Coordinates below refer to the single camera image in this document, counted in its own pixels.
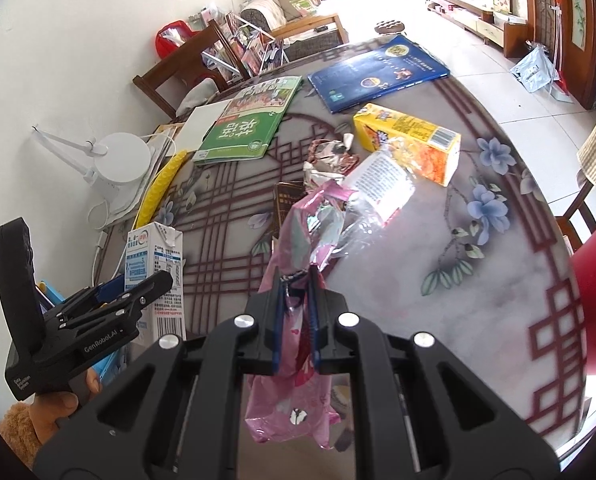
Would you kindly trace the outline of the left hand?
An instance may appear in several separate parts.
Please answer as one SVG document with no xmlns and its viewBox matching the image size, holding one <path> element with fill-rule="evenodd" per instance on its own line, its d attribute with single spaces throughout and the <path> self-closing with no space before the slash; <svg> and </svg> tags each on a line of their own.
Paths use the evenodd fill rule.
<svg viewBox="0 0 596 480">
<path fill-rule="evenodd" d="M 35 396 L 29 408 L 29 417 L 39 442 L 48 442 L 58 431 L 57 420 L 74 414 L 79 405 L 78 396 L 72 392 Z"/>
</svg>

